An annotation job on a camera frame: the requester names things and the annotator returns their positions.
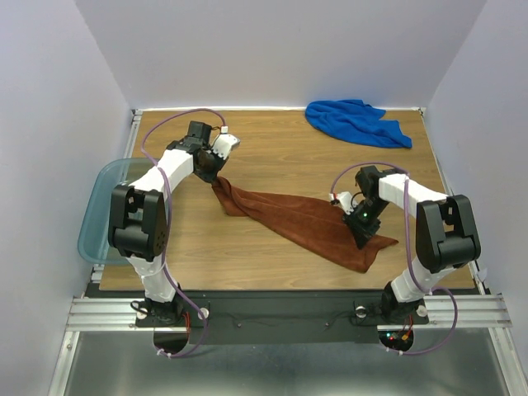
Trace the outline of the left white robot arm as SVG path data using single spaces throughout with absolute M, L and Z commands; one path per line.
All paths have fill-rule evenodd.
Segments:
M 172 222 L 172 194 L 190 175 L 211 183 L 239 145 L 227 125 L 199 121 L 186 135 L 171 142 L 138 180 L 119 184 L 111 193 L 108 243 L 134 268 L 144 287 L 144 300 L 132 303 L 139 321 L 174 326 L 184 317 L 181 288 L 167 265 Z

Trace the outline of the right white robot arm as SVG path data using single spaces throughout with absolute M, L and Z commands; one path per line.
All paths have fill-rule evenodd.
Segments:
M 343 221 L 359 249 L 377 234 L 380 215 L 388 205 L 403 210 L 408 266 L 385 286 L 379 302 L 380 317 L 397 322 L 416 312 L 439 281 L 480 256 L 474 213 L 467 196 L 428 189 L 402 168 L 362 163 L 357 169 L 362 200 L 349 192 L 330 196 L 341 206 Z

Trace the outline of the brown towel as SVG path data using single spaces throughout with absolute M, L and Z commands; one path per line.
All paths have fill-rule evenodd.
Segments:
M 227 215 L 248 217 L 292 243 L 342 266 L 365 273 L 379 251 L 398 241 L 374 236 L 363 248 L 342 220 L 344 212 L 325 200 L 258 191 L 245 191 L 217 177 L 211 188 Z

